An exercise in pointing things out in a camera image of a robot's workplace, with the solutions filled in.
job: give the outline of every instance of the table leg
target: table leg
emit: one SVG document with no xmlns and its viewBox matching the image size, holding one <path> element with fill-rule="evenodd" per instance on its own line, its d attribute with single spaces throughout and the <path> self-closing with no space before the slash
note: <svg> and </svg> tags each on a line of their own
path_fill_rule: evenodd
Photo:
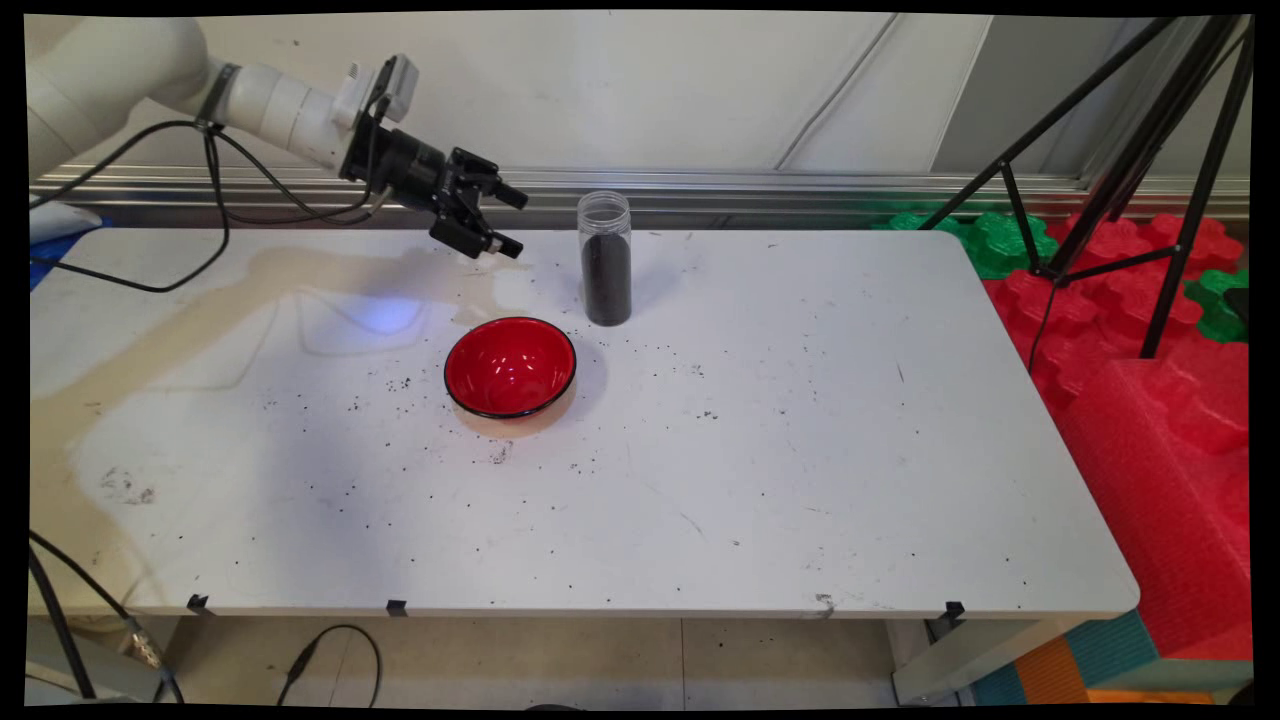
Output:
<svg viewBox="0 0 1280 720">
<path fill-rule="evenodd" d="M 893 673 L 900 705 L 931 705 L 1083 620 L 968 620 Z"/>
</svg>

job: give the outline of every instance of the black bowl rim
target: black bowl rim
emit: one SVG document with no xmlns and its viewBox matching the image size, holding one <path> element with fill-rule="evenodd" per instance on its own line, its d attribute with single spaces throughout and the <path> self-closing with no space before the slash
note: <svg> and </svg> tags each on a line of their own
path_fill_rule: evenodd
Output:
<svg viewBox="0 0 1280 720">
<path fill-rule="evenodd" d="M 535 323 L 541 323 L 541 324 L 547 325 L 548 328 L 552 328 L 553 331 L 556 331 L 559 334 L 562 334 L 564 337 L 564 342 L 568 343 L 568 352 L 573 357 L 573 366 L 571 366 L 570 370 L 568 370 L 568 379 L 564 380 L 564 387 L 562 387 L 559 389 L 559 392 L 557 392 L 556 395 L 553 395 L 550 397 L 550 400 L 548 400 L 547 402 L 543 402 L 538 407 L 534 407 L 534 409 L 530 409 L 530 410 L 521 410 L 520 413 L 485 413 L 483 410 L 476 410 L 475 407 L 467 406 L 466 402 L 462 402 L 461 400 L 458 400 L 458 396 L 453 395 L 453 388 L 449 387 L 449 360 L 453 359 L 453 351 L 458 348 L 458 343 L 462 342 L 468 334 L 479 331 L 480 328 L 483 328 L 485 325 L 492 325 L 494 323 L 499 323 L 502 320 L 534 320 Z M 485 322 L 485 323 L 480 323 L 479 325 L 471 328 L 470 331 L 462 333 L 462 337 L 460 337 L 453 343 L 453 347 L 449 348 L 449 354 L 444 357 L 444 370 L 440 373 L 440 375 L 442 375 L 442 379 L 444 380 L 444 392 L 449 393 L 449 400 L 452 400 L 453 402 L 456 402 L 458 405 L 458 407 L 466 410 L 467 413 L 471 413 L 472 415 L 479 415 L 481 418 L 489 418 L 490 420 L 511 420 L 511 419 L 515 419 L 515 418 L 526 418 L 529 415 L 532 415 L 534 413 L 538 413 L 538 411 L 541 411 L 541 410 L 545 410 L 547 407 L 549 407 L 553 402 L 556 402 L 557 400 L 559 400 L 561 396 L 564 395 L 564 392 L 568 391 L 568 386 L 573 384 L 573 378 L 577 377 L 577 348 L 573 347 L 573 340 L 568 337 L 568 333 L 566 333 L 564 331 L 559 329 L 558 327 L 556 327 L 552 323 L 548 323 L 547 320 L 544 320 L 541 318 L 531 318 L 529 315 L 511 315 L 511 316 L 507 316 L 507 318 L 495 318 L 493 320 L 489 320 L 489 322 Z"/>
</svg>

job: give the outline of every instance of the black tripod leg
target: black tripod leg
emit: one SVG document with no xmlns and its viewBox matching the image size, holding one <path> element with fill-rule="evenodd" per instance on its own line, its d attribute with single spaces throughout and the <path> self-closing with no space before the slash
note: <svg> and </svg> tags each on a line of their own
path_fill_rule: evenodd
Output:
<svg viewBox="0 0 1280 720">
<path fill-rule="evenodd" d="M 1239 15 L 1213 15 L 1204 24 L 1110 172 L 1093 190 L 1062 246 L 1053 254 L 1053 259 L 1048 263 L 1051 274 L 1062 275 L 1070 272 L 1076 256 L 1084 250 L 1084 243 L 1093 234 L 1093 228 L 1103 213 L 1115 204 L 1126 181 L 1133 178 L 1138 163 L 1147 159 L 1148 151 L 1160 140 L 1160 132 L 1167 127 L 1169 119 L 1178 117 L 1184 102 L 1189 105 L 1194 100 L 1194 94 L 1199 91 L 1199 81 L 1226 46 L 1226 40 L 1238 20 Z"/>
<path fill-rule="evenodd" d="M 969 184 L 964 186 L 964 188 L 961 188 L 960 192 L 955 193 L 955 196 L 951 200 L 947 200 L 947 204 L 943 205 L 941 209 L 938 209 L 938 211 L 934 213 L 928 220 L 925 220 L 924 224 L 920 225 L 920 229 L 931 231 L 934 227 L 937 227 L 937 224 L 941 223 L 943 218 L 955 211 L 955 209 L 959 208 L 965 200 L 968 200 L 969 196 L 979 191 L 982 186 L 987 184 L 987 181 L 996 177 L 996 173 L 1000 172 L 1000 163 L 1002 161 L 1007 163 L 1012 160 L 1015 156 L 1018 156 L 1019 152 L 1027 150 L 1027 147 L 1032 142 L 1036 142 L 1036 140 L 1039 136 L 1044 135 L 1044 131 L 1053 127 L 1053 123 L 1059 122 L 1060 119 L 1062 119 L 1064 115 L 1070 113 L 1071 108 L 1075 108 L 1080 102 L 1080 100 L 1084 100 L 1084 97 L 1088 94 L 1093 92 L 1093 88 L 1106 82 L 1106 79 L 1111 77 L 1112 73 L 1115 73 L 1117 69 L 1120 69 L 1121 65 L 1128 63 L 1129 58 L 1133 58 L 1134 55 L 1138 54 L 1138 51 L 1146 47 L 1147 44 L 1151 42 L 1152 38 L 1155 38 L 1157 35 L 1160 35 L 1161 31 L 1169 27 L 1170 23 L 1174 22 L 1174 19 L 1175 18 L 1156 18 L 1151 20 L 1151 24 L 1148 24 L 1142 29 L 1142 32 L 1135 35 L 1133 40 L 1126 42 L 1125 46 L 1121 47 L 1115 55 L 1108 58 L 1106 63 L 1102 63 L 1102 67 L 1093 70 L 1093 74 L 1091 74 L 1084 82 L 1082 82 L 1079 87 L 1073 90 L 1070 95 L 1068 95 L 1066 97 L 1062 99 L 1061 102 L 1055 105 L 1053 109 L 1050 110 L 1048 114 L 1046 114 L 1043 118 L 1041 118 L 1039 122 L 1032 126 L 1029 131 L 1023 133 L 1023 136 L 1015 140 L 1012 145 L 1006 147 L 1004 152 L 997 155 L 996 159 L 992 160 L 989 165 L 987 165 L 980 173 L 978 173 L 978 177 L 969 181 Z"/>
<path fill-rule="evenodd" d="M 1244 29 L 1244 46 L 1240 49 L 1239 59 L 1235 60 L 1231 85 L 1226 88 L 1222 109 L 1217 114 L 1217 124 L 1213 126 L 1213 135 L 1204 151 L 1204 163 L 1201 164 L 1199 176 L 1196 177 L 1196 190 L 1192 191 L 1192 201 L 1187 208 L 1187 217 L 1183 218 L 1183 229 L 1178 233 L 1178 251 L 1169 263 L 1169 272 L 1165 273 L 1165 284 L 1160 288 L 1160 297 L 1156 300 L 1156 309 L 1151 315 L 1151 325 L 1147 327 L 1147 338 L 1142 343 L 1140 357 L 1155 357 L 1156 350 L 1160 348 L 1160 338 L 1165 333 L 1165 323 L 1169 320 L 1174 299 L 1178 297 L 1178 286 L 1183 279 L 1183 270 L 1187 268 L 1196 232 L 1204 217 L 1204 206 L 1208 205 L 1208 193 L 1213 190 L 1219 168 L 1222 167 L 1222 156 L 1226 155 L 1226 145 L 1231 141 L 1231 131 L 1235 129 L 1235 120 L 1240 115 L 1240 106 L 1244 105 L 1244 95 L 1249 90 L 1252 77 L 1253 18 L 1249 18 L 1249 27 Z"/>
<path fill-rule="evenodd" d="M 1242 32 L 1231 42 L 1231 46 L 1228 47 L 1225 53 L 1222 53 L 1222 55 L 1217 59 L 1216 63 L 1213 63 L 1213 67 L 1208 68 L 1208 70 L 1204 73 L 1204 77 L 1201 78 L 1201 81 L 1197 83 L 1196 92 L 1192 94 L 1190 100 L 1188 102 L 1184 102 L 1181 109 L 1174 117 L 1170 118 L 1166 127 L 1160 131 L 1158 138 L 1147 151 L 1146 160 L 1139 161 L 1140 172 L 1137 173 L 1130 181 L 1128 181 L 1124 190 L 1120 192 L 1119 197 L 1116 197 L 1115 204 L 1111 206 L 1111 214 L 1107 215 L 1107 220 L 1114 223 L 1119 220 L 1121 215 L 1124 215 L 1125 208 L 1128 208 L 1129 201 L 1133 200 L 1133 195 L 1138 191 L 1138 186 L 1142 184 L 1142 179 L 1147 177 L 1147 173 L 1151 172 L 1151 165 L 1156 161 L 1156 155 L 1165 146 L 1165 142 L 1169 140 L 1169 136 L 1172 135 L 1174 129 L 1183 122 L 1183 118 L 1187 115 L 1187 110 L 1190 110 L 1190 106 L 1196 102 L 1196 99 L 1199 97 L 1199 94 L 1204 91 L 1204 86 L 1208 85 L 1208 81 L 1213 78 L 1213 74 L 1217 73 L 1217 69 L 1222 67 L 1222 63 L 1225 63 L 1230 58 L 1231 51 L 1239 47 L 1240 41 L 1243 40 L 1244 40 L 1244 33 Z"/>
</svg>

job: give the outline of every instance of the clear plastic jar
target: clear plastic jar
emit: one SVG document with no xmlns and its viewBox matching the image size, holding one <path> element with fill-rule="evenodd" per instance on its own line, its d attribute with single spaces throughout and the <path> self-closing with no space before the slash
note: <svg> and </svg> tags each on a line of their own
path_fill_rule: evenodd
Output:
<svg viewBox="0 0 1280 720">
<path fill-rule="evenodd" d="M 577 204 L 577 245 L 588 319 L 598 325 L 621 325 L 631 316 L 627 199 L 607 190 L 584 196 Z"/>
</svg>

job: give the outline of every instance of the black cable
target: black cable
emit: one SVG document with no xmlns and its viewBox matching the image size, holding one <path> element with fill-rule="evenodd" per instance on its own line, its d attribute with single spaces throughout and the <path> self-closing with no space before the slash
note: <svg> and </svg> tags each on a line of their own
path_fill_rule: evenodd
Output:
<svg viewBox="0 0 1280 720">
<path fill-rule="evenodd" d="M 44 678 L 37 678 L 37 676 L 32 675 L 31 673 L 23 673 L 23 675 L 24 675 L 24 676 L 26 676 L 26 678 L 27 678 L 28 680 L 36 680 L 37 683 L 44 683 L 44 684 L 46 684 L 46 685 L 49 685 L 49 687 L 51 687 L 51 688 L 58 688 L 58 689 L 60 689 L 60 691 L 67 691 L 67 692 L 69 692 L 69 693 L 72 693 L 72 692 L 76 692 L 76 691 L 73 691 L 73 689 L 70 689 L 70 688 L 64 688 L 64 687 L 59 685 L 58 683 L 55 683 L 55 682 L 52 682 L 52 680 L 46 680 L 46 679 L 44 679 Z"/>
<path fill-rule="evenodd" d="M 365 115 L 367 115 L 369 110 L 374 108 L 374 104 L 375 104 L 375 100 L 370 100 L 365 105 L 365 113 L 364 113 Z M 378 114 L 374 118 L 374 124 L 375 126 L 381 119 L 383 111 L 384 111 L 384 108 L 379 106 L 378 108 Z M 156 123 L 156 124 L 154 124 L 151 127 L 143 128 L 141 132 L 138 132 L 137 135 L 134 135 L 133 137 L 131 137 L 129 140 L 127 140 L 123 145 L 120 145 L 120 147 L 115 149 L 115 151 L 113 151 L 110 155 L 108 155 L 106 158 L 104 158 L 96 165 L 93 165 L 92 168 L 90 168 L 88 170 L 86 170 L 84 173 L 82 173 L 79 177 L 72 179 L 70 182 L 68 182 L 67 184 L 61 186 L 60 188 L 58 188 L 52 193 L 50 193 L 50 195 L 47 195 L 45 197 L 38 197 L 38 199 L 33 200 L 29 204 L 29 206 L 28 206 L 28 211 L 29 210 L 35 210 L 36 208 L 40 208 L 41 205 L 44 205 L 46 202 L 56 200 L 58 197 L 61 197 L 63 195 L 65 195 L 65 193 L 70 192 L 72 190 L 79 187 L 86 181 L 88 181 L 90 178 L 92 178 L 97 173 L 100 173 L 104 169 L 106 169 L 111 163 L 114 163 L 122 155 L 124 155 L 131 147 L 133 147 L 140 141 L 142 141 L 143 138 L 148 137 L 150 135 L 156 133 L 156 132 L 163 131 L 163 129 L 174 128 L 174 127 L 193 127 L 193 128 L 198 128 L 200 126 L 195 120 L 166 120 L 166 122 Z M 218 160 L 218 147 L 215 145 L 214 137 L 221 140 L 223 142 L 227 142 L 233 149 L 236 149 L 241 155 L 243 155 L 255 168 L 257 168 L 259 172 L 262 173 L 264 177 L 266 177 L 268 181 L 271 182 L 273 186 L 275 186 L 276 190 L 279 190 L 291 202 L 293 202 L 294 205 L 297 205 L 298 209 L 301 209 L 302 211 L 305 211 L 307 214 L 307 217 L 302 217 L 302 218 L 265 218 L 265 219 L 259 220 L 259 219 L 253 219 L 253 218 L 246 218 L 246 217 L 242 217 L 242 215 L 237 215 L 237 214 L 232 213 L 230 210 L 228 210 L 227 209 L 227 204 L 225 204 L 225 201 L 223 199 L 223 193 L 221 193 L 221 168 L 220 168 L 220 164 L 219 164 L 219 160 Z M 108 274 L 108 273 L 101 273 L 101 272 L 97 272 L 97 270 L 91 270 L 91 269 L 87 269 L 87 268 L 81 268 L 78 265 L 72 265 L 69 263 L 63 263 L 60 260 L 51 260 L 51 259 L 47 259 L 47 258 L 38 258 L 36 255 L 29 255 L 29 259 L 31 259 L 32 263 L 38 263 L 41 265 L 51 265 L 54 268 L 60 268 L 63 270 L 68 270 L 68 272 L 72 272 L 72 273 L 79 273 L 82 275 L 87 275 L 87 277 L 91 277 L 91 278 L 97 278 L 100 281 L 105 281 L 105 282 L 109 282 L 109 283 L 120 284 L 120 286 L 124 286 L 124 287 L 128 287 L 128 288 L 132 288 L 132 290 L 140 290 L 142 292 L 152 292 L 152 293 L 173 292 L 173 291 L 178 290 L 179 287 L 187 284 L 192 279 L 195 279 L 197 275 L 200 275 L 206 269 L 209 269 L 209 266 L 212 265 L 219 258 L 221 258 L 223 252 L 227 250 L 227 246 L 230 242 L 230 233 L 232 233 L 230 220 L 236 220 L 236 222 L 239 222 L 239 223 L 243 223 L 243 224 L 253 224 L 253 225 L 292 224 L 292 223 L 302 223 L 302 222 L 308 222 L 308 220 L 321 220 L 321 222 L 325 222 L 325 223 L 329 223 L 329 224 L 334 224 L 334 225 L 349 227 L 349 225 L 355 225 L 357 223 L 362 223 L 362 222 L 372 218 L 374 217 L 372 211 L 366 211 L 366 213 L 364 213 L 364 214 L 361 214 L 361 215 L 358 215 L 356 218 L 334 219 L 334 217 L 337 217 L 337 215 L 340 215 L 343 213 L 349 213 L 352 210 L 360 209 L 361 206 L 365 205 L 365 202 L 369 201 L 369 197 L 372 193 L 372 182 L 374 182 L 374 179 L 372 179 L 372 158 L 374 158 L 374 150 L 375 150 L 375 141 L 376 141 L 376 138 L 378 138 L 378 128 L 372 127 L 372 128 L 370 128 L 370 133 L 369 133 L 369 163 L 370 163 L 370 172 L 369 172 L 369 178 L 365 182 L 365 191 L 361 193 L 360 200 L 357 202 L 355 202 L 353 205 L 349 205 L 349 206 L 346 206 L 346 208 L 339 208 L 337 210 L 328 210 L 328 211 L 320 213 L 320 211 L 315 210 L 314 208 L 311 208 L 310 205 L 307 205 L 306 202 L 303 202 L 302 199 L 300 199 L 298 196 L 293 195 L 293 192 L 291 192 L 289 188 L 287 188 L 284 186 L 284 183 L 282 183 L 274 174 L 271 174 L 271 172 L 268 170 L 266 167 L 262 165 L 262 163 L 259 161 L 257 158 L 255 158 L 248 150 L 246 150 L 241 143 L 236 142 L 232 137 L 227 136 L 221 131 L 221 127 L 214 126 L 214 127 L 206 128 L 205 129 L 205 164 L 206 164 L 206 167 L 209 169 L 209 178 L 210 178 L 210 182 L 212 183 L 212 187 L 214 187 L 214 197 L 215 197 L 215 200 L 218 202 L 218 210 L 219 210 L 219 215 L 220 215 L 221 224 L 223 224 L 223 240 L 219 243 L 218 250 L 214 252 L 214 255 L 209 260 L 206 260 L 204 264 L 201 264 L 198 268 L 196 268 L 195 272 L 192 272 L 191 274 L 180 278 L 179 281 L 177 281 L 174 283 L 170 283 L 170 284 L 166 284 L 166 286 L 148 286 L 148 284 L 142 284 L 142 283 L 133 282 L 133 281 L 129 281 L 129 279 L 124 279 L 124 278 L 120 278 L 120 277 L 116 277 L 116 275 L 111 275 L 111 274 Z"/>
<path fill-rule="evenodd" d="M 115 602 L 115 598 L 111 597 L 111 594 L 108 593 L 106 589 L 102 588 L 102 585 L 97 584 L 97 580 L 95 580 L 88 573 L 86 573 L 84 569 L 81 568 L 78 562 L 76 562 L 74 560 L 68 557 L 65 552 L 59 550 L 58 546 L 40 537 L 40 533 L 37 533 L 36 530 L 28 529 L 27 537 L 31 538 L 32 542 L 35 542 L 40 547 L 47 550 L 50 555 L 60 560 L 63 565 L 67 565 L 68 568 L 72 569 L 73 573 L 79 575 L 79 578 L 84 580 L 84 584 L 87 584 L 90 588 L 93 589 L 93 592 L 96 592 L 102 600 L 105 600 L 106 603 L 111 606 L 111 610 L 116 615 L 119 615 L 122 620 L 129 618 L 129 614 L 128 611 L 124 610 L 124 606 L 122 606 L 119 602 Z"/>
<path fill-rule="evenodd" d="M 364 115 L 369 114 L 369 110 L 372 109 L 374 102 L 375 102 L 374 100 L 370 100 L 365 105 L 365 111 L 362 113 Z M 298 196 L 296 196 L 288 187 L 285 187 L 284 183 L 282 183 L 279 181 L 279 178 L 276 178 L 274 174 L 271 174 L 271 170 L 268 170 L 266 165 L 264 165 L 257 158 L 255 158 L 252 152 L 250 152 L 248 150 L 246 150 L 244 146 L 242 146 L 239 142 L 236 142 L 236 140 L 233 137 L 230 137 L 227 133 L 224 133 L 221 131 L 221 128 L 211 128 L 211 135 L 214 137 L 216 137 L 218 140 L 221 140 L 227 145 L 230 145 L 233 150 L 236 150 L 246 160 L 248 160 L 250 164 L 252 164 L 257 169 L 257 172 L 261 173 L 262 177 L 265 177 L 268 179 L 268 182 L 270 182 L 278 191 L 280 191 L 280 193 L 284 195 L 284 197 L 288 199 L 289 202 L 293 202 L 298 209 L 301 209 L 303 213 L 306 213 L 307 217 L 296 217 L 296 218 L 261 218 L 260 219 L 260 218 L 246 218 L 243 215 L 234 214 L 230 210 L 227 210 L 225 206 L 220 206 L 219 209 L 223 213 L 225 213 L 227 217 L 229 217 L 230 219 L 236 220 L 237 223 L 243 223 L 243 224 L 247 224 L 247 225 L 287 225 L 287 224 L 294 224 L 294 223 L 306 223 L 306 222 L 310 222 L 310 220 L 320 220 L 320 222 L 324 222 L 324 223 L 329 223 L 332 225 L 349 227 L 349 225 L 355 225 L 355 224 L 358 224 L 358 223 L 364 223 L 369 218 L 372 218 L 374 214 L 371 211 L 369 211 L 369 213 L 364 213 L 361 215 L 357 215 L 355 218 L 333 219 L 334 217 L 340 215 L 343 213 L 349 213 L 352 210 L 358 210 L 360 208 L 362 208 L 365 205 L 365 202 L 369 202 L 369 197 L 370 197 L 370 195 L 372 195 L 372 190 L 374 190 L 374 169 L 372 169 L 372 163 L 374 163 L 374 150 L 375 150 L 376 140 L 378 140 L 378 127 L 376 126 L 381 120 L 383 113 L 384 113 L 384 108 L 379 106 L 376 114 L 372 118 L 372 126 L 374 127 L 371 127 L 370 132 L 369 132 L 369 177 L 365 178 L 365 191 L 361 193 L 360 200 L 356 201 L 352 205 L 346 206 L 346 208 L 339 208 L 337 210 L 328 210 L 328 211 L 324 211 L 324 213 L 320 213 L 320 211 L 315 210 L 314 208 L 311 208 L 310 205 L 307 205 L 306 202 L 303 202 L 302 199 L 300 199 Z M 216 147 L 215 147 L 214 149 L 214 158 L 216 159 L 216 156 L 218 156 L 218 151 L 216 151 Z"/>
<path fill-rule="evenodd" d="M 58 602 L 58 596 L 54 593 L 54 585 L 49 582 L 49 575 L 45 574 L 45 566 L 40 564 L 40 559 L 36 557 L 36 548 L 27 546 L 27 568 L 31 570 L 31 575 L 36 578 L 36 587 L 40 588 L 40 598 L 45 602 L 45 609 L 49 610 L 49 620 L 54 624 L 54 632 L 58 634 L 58 642 L 63 646 L 63 655 L 67 656 L 67 665 L 72 669 L 72 675 L 76 678 L 76 685 L 81 691 L 81 697 L 84 700 L 93 700 L 97 694 L 93 692 L 93 683 L 88 680 L 88 670 L 84 669 L 84 660 L 81 659 L 79 648 L 76 647 L 76 638 L 72 637 L 72 630 L 67 625 L 67 616 L 63 615 L 63 606 Z"/>
<path fill-rule="evenodd" d="M 124 155 L 125 152 L 128 152 L 129 149 L 133 147 L 134 145 L 137 145 L 142 138 L 145 138 L 145 137 L 147 137 L 147 136 L 150 136 L 152 133 L 160 132 L 163 129 L 169 129 L 169 128 L 193 128 L 193 127 L 196 127 L 196 122 L 195 120 L 166 120 L 166 122 L 163 122 L 163 123 L 156 123 L 156 124 L 154 124 L 154 126 L 151 126 L 148 128 L 143 128 L 141 132 L 138 132 L 138 135 L 134 135 L 129 140 L 125 140 L 124 145 L 116 147 L 114 152 L 111 152 L 110 155 L 108 155 L 106 158 L 104 158 L 99 164 L 93 165 L 92 168 L 90 168 L 88 170 L 86 170 L 84 173 L 82 173 L 78 178 L 76 178 L 76 179 L 68 182 L 67 184 L 61 186 L 60 188 L 55 190 L 51 195 L 46 195 L 44 197 L 37 197 L 36 200 L 32 200 L 31 205 L 27 208 L 27 210 L 28 211 L 29 210 L 35 210 L 36 208 L 40 208 L 45 202 L 51 202 L 54 200 L 58 200 L 63 195 L 67 195 L 68 192 L 70 192 L 70 191 L 76 190 L 77 187 L 84 184 L 84 182 L 87 179 L 90 179 L 91 177 L 96 176 L 97 173 L 101 173 L 102 170 L 106 169 L 108 165 L 110 165 L 111 163 L 119 160 L 120 155 Z"/>
<path fill-rule="evenodd" d="M 106 592 L 106 588 L 104 588 L 102 585 L 100 585 L 99 582 L 95 580 L 92 575 L 90 575 L 88 573 L 86 573 L 84 569 L 81 568 L 79 562 L 76 562 L 74 560 L 72 560 L 58 546 L 55 546 L 54 543 L 46 541 L 36 530 L 32 530 L 32 529 L 28 528 L 27 529 L 27 537 L 31 538 L 31 541 L 35 542 L 36 544 L 38 544 L 40 547 L 42 547 L 46 551 L 49 551 L 49 553 L 52 555 L 54 557 L 56 557 L 59 561 L 61 561 L 63 565 L 67 565 L 68 568 L 70 568 L 70 570 L 73 573 L 76 573 L 77 575 L 79 575 L 79 579 L 84 580 L 84 584 L 87 584 L 90 588 L 92 588 L 93 592 L 96 592 L 99 594 L 99 597 L 101 597 L 104 601 L 106 601 L 106 603 L 111 607 L 111 610 L 120 618 L 120 620 L 124 620 L 125 625 L 128 625 L 131 630 L 133 630 L 134 633 L 141 632 L 141 628 L 137 626 L 137 620 L 134 620 L 133 616 L 129 615 L 129 611 L 125 610 L 123 605 L 120 605 L 119 602 L 116 602 L 116 600 L 114 597 L 111 597 L 111 593 Z M 40 564 L 40 561 L 36 559 L 35 550 L 32 550 L 32 552 L 31 552 L 31 559 L 32 559 L 32 561 L 36 565 Z M 37 584 L 40 583 L 40 578 L 36 579 L 36 583 Z M 49 588 L 49 592 L 50 592 L 50 594 L 52 593 L 52 587 Z M 54 601 L 54 605 L 56 605 L 58 603 L 58 597 L 52 596 L 52 601 Z M 45 605 L 50 606 L 49 598 L 45 598 Z M 50 616 L 52 616 L 52 609 L 51 607 L 52 606 L 50 606 Z M 174 700 L 179 705 L 186 703 L 187 701 L 182 696 L 182 689 L 178 687 L 178 679 L 174 678 L 173 671 L 170 671 L 163 662 L 160 664 L 159 670 L 160 670 L 161 682 L 164 684 L 169 685 L 169 689 L 173 692 Z"/>
<path fill-rule="evenodd" d="M 310 643 L 307 643 L 307 647 L 302 648 L 302 652 L 298 653 L 298 659 L 294 660 L 293 666 L 289 667 L 289 674 L 284 678 L 284 687 L 280 688 L 280 697 L 275 701 L 275 705 L 284 705 L 284 696 L 289 694 L 289 688 L 292 688 L 293 683 L 296 683 L 298 678 L 302 676 L 302 671 L 307 669 L 307 664 L 311 662 L 311 656 L 315 655 L 316 646 L 320 644 L 320 638 L 325 637 L 330 630 L 337 630 L 339 628 L 356 630 L 357 633 L 365 635 L 365 639 L 369 641 L 369 647 L 374 648 L 374 661 L 376 664 L 375 665 L 376 670 L 374 675 L 374 696 L 369 698 L 369 707 L 372 707 L 374 703 L 378 702 L 378 691 L 381 689 L 383 687 L 383 653 L 378 650 L 378 643 L 374 642 L 374 638 L 369 633 L 366 633 L 362 628 L 357 628 L 356 625 L 342 624 L 342 625 L 330 625 L 320 630 L 320 634 L 316 635 L 315 639 L 312 639 Z"/>
<path fill-rule="evenodd" d="M 110 161 L 113 161 L 116 158 L 119 158 L 125 150 L 128 150 L 138 140 L 142 140 L 143 137 L 151 135 L 152 132 L 156 132 L 156 131 L 164 129 L 164 128 L 169 128 L 169 127 L 195 127 L 195 126 L 196 126 L 196 123 L 192 122 L 192 120 L 169 120 L 168 123 L 159 123 L 159 124 L 151 126 L 151 127 L 146 128 L 145 131 L 140 132 L 138 135 L 133 136 L 132 138 L 129 138 L 128 142 L 125 142 L 124 145 L 122 145 L 115 152 L 111 152 L 110 155 L 108 155 L 105 160 L 102 160 L 97 165 L 90 168 L 88 172 L 86 172 L 81 177 L 73 179 L 72 182 L 67 183 L 65 186 L 63 186 L 61 188 L 59 188 L 56 192 L 54 192 L 52 195 L 50 195 L 49 197 L 42 199 L 42 200 L 44 200 L 44 202 L 47 202 L 49 200 L 52 200 L 54 197 L 58 197 L 58 196 L 68 192 L 69 190 L 79 186 L 81 183 L 83 183 L 88 178 L 93 177 L 93 174 L 101 172 L 102 168 L 105 168 L 106 165 L 109 165 Z M 210 177 L 210 181 L 214 182 L 214 193 L 218 195 L 219 190 L 220 190 L 218 187 L 218 182 L 215 179 L 218 177 L 218 173 L 216 173 L 216 169 L 215 169 L 215 165 L 214 165 L 214 159 L 209 154 L 207 145 L 206 145 L 206 149 L 205 149 L 205 161 L 209 165 L 209 177 Z M 40 204 L 41 204 L 41 201 L 37 200 L 36 202 L 31 204 L 31 208 L 35 209 Z M 60 260 L 50 260 L 47 258 L 37 258 L 36 255 L 31 255 L 31 261 L 32 263 L 40 263 L 42 265 L 52 265 L 54 268 L 61 268 L 63 270 L 69 270 L 72 273 L 79 273 L 82 275 L 87 275 L 87 277 L 91 277 L 91 278 L 97 278 L 100 281 L 106 281 L 109 283 L 120 284 L 120 286 L 124 286 L 124 287 L 128 287 L 128 288 L 141 290 L 142 292 L 154 292 L 154 293 L 157 293 L 157 295 L 159 293 L 165 293 L 165 292 L 173 292 L 173 291 L 178 290 L 179 287 L 187 284 L 188 282 L 196 279 L 197 275 L 200 275 L 206 269 L 209 269 L 209 266 L 212 265 L 219 258 L 223 256 L 223 252 L 227 251 L 227 246 L 230 243 L 230 238 L 232 238 L 232 225 L 230 225 L 230 220 L 228 219 L 228 217 L 225 214 L 221 215 L 221 220 L 223 220 L 223 240 L 221 240 L 220 243 L 218 243 L 218 250 L 214 251 L 214 254 L 209 258 L 209 260 L 205 260 L 198 268 L 196 268 L 195 270 L 192 270 L 189 274 L 187 274 L 186 277 L 178 279 L 177 282 L 173 282 L 173 283 L 166 284 L 166 286 L 142 284 L 142 283 L 133 282 L 133 281 L 129 281 L 129 279 L 124 279 L 124 278 L 120 278 L 120 277 L 116 277 L 116 275 L 110 275 L 108 273 L 100 273 L 97 270 L 90 270 L 88 268 L 81 268 L 79 265 L 72 265 L 69 263 L 63 263 Z"/>
<path fill-rule="evenodd" d="M 1048 313 L 1053 309 L 1053 296 L 1057 295 L 1057 283 L 1048 291 L 1048 302 L 1044 305 L 1044 318 L 1041 320 L 1041 328 L 1036 331 L 1036 340 L 1032 341 L 1032 351 L 1027 355 L 1027 374 L 1032 374 L 1032 368 L 1036 366 L 1036 346 L 1039 345 L 1039 337 L 1044 334 L 1044 325 L 1048 324 Z"/>
</svg>

